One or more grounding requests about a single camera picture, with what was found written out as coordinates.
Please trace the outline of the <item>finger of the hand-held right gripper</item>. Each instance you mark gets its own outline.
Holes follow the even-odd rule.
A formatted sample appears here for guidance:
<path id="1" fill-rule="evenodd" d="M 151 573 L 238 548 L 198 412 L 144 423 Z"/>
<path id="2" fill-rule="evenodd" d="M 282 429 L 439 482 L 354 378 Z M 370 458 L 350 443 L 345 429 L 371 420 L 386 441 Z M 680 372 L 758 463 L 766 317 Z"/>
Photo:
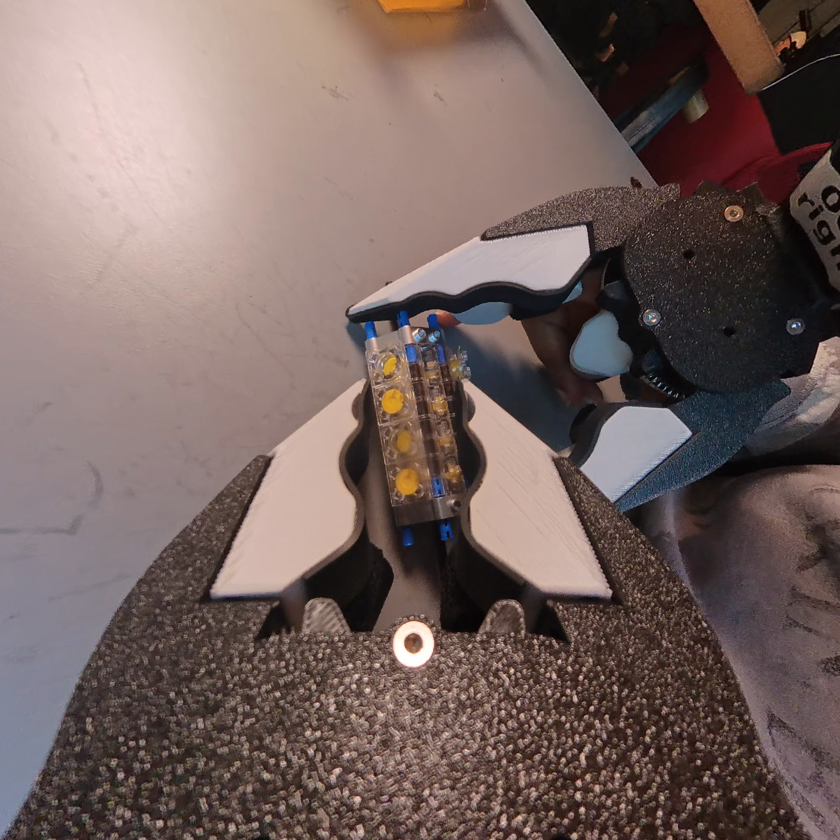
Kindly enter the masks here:
<path id="1" fill-rule="evenodd" d="M 674 412 L 638 402 L 584 408 L 570 429 L 569 461 L 612 502 L 690 440 Z"/>
<path id="2" fill-rule="evenodd" d="M 594 253 L 591 224 L 500 238 L 473 238 L 350 306 L 351 322 L 399 312 L 462 313 L 488 303 L 519 312 L 556 309 L 571 298 Z"/>

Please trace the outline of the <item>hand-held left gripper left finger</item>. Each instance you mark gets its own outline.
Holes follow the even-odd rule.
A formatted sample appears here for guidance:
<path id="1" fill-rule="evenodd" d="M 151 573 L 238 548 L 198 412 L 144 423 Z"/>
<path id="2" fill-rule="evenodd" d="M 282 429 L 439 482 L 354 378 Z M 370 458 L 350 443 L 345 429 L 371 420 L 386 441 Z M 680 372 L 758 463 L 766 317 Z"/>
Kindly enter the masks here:
<path id="1" fill-rule="evenodd" d="M 361 496 L 347 474 L 347 448 L 364 424 L 359 380 L 270 452 L 270 463 L 211 584 L 214 601 L 280 602 L 299 629 L 306 579 L 359 538 Z"/>

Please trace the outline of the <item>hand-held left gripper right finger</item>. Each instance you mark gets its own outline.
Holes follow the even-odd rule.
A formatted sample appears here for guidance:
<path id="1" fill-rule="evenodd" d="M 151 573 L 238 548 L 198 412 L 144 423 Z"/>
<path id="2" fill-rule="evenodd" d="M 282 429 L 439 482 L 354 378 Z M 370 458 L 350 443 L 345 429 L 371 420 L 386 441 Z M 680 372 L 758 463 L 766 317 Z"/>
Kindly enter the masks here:
<path id="1" fill-rule="evenodd" d="M 609 599 L 554 451 L 472 382 L 463 386 L 474 407 L 467 429 L 483 456 L 468 503 L 476 548 L 546 595 Z"/>

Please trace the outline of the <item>clear toy brick engine model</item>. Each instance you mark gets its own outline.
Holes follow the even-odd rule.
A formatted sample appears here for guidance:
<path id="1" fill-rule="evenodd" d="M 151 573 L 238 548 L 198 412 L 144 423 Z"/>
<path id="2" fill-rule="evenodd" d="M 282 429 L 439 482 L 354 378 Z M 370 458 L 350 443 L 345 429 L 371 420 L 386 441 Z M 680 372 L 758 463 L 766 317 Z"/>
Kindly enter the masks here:
<path id="1" fill-rule="evenodd" d="M 467 481 L 459 460 L 456 383 L 469 378 L 467 355 L 444 347 L 364 346 L 386 485 L 402 544 L 433 523 L 443 542 L 455 537 Z"/>

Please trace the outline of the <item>yellow corrugated box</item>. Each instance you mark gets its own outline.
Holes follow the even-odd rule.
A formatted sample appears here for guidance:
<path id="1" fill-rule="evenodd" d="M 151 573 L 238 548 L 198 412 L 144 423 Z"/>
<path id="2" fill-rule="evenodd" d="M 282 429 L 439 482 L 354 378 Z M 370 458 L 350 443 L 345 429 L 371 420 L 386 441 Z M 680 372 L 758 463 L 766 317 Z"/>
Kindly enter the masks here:
<path id="1" fill-rule="evenodd" d="M 381 0 L 387 14 L 447 14 L 461 9 L 483 11 L 488 1 L 473 0 Z"/>

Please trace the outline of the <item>grey desk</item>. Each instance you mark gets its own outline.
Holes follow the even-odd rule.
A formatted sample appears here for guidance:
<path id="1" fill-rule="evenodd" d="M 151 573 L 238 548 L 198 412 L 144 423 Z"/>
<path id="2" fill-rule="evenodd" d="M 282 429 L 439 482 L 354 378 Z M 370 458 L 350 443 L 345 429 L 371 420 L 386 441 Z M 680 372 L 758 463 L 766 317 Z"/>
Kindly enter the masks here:
<path id="1" fill-rule="evenodd" d="M 133 584 L 364 372 L 346 308 L 653 179 L 524 2 L 2 2 L 2 831 Z"/>

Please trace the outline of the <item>red plastic cart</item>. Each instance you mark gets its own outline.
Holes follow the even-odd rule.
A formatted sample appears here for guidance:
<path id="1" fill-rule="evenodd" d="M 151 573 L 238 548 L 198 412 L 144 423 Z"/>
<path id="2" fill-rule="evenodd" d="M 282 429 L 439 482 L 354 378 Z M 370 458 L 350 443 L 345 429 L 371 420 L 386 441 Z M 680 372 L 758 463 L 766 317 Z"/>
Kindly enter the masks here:
<path id="1" fill-rule="evenodd" d="M 669 120 L 638 152 L 659 184 L 683 195 L 709 181 L 740 189 L 758 183 L 781 203 L 807 168 L 838 140 L 839 56 L 826 56 L 750 96 L 718 46 L 705 54 L 707 113 Z"/>

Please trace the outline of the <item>person in grey hoodie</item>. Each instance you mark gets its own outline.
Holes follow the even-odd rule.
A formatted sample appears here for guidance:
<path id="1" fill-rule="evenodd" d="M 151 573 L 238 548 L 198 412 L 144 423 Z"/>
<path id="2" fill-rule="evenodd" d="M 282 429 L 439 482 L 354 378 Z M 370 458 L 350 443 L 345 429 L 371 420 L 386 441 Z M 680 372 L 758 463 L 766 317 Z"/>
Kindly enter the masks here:
<path id="1" fill-rule="evenodd" d="M 838 466 L 784 466 L 636 510 L 718 636 L 813 838 L 839 837 L 838 493 Z"/>

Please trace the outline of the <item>wooden post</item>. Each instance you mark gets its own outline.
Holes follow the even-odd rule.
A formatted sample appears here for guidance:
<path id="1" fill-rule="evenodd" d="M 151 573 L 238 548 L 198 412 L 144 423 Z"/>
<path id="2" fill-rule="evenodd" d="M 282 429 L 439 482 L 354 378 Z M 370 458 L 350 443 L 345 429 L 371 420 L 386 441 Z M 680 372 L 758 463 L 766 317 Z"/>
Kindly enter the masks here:
<path id="1" fill-rule="evenodd" d="M 750 1 L 694 1 L 748 95 L 778 80 L 784 67 Z"/>

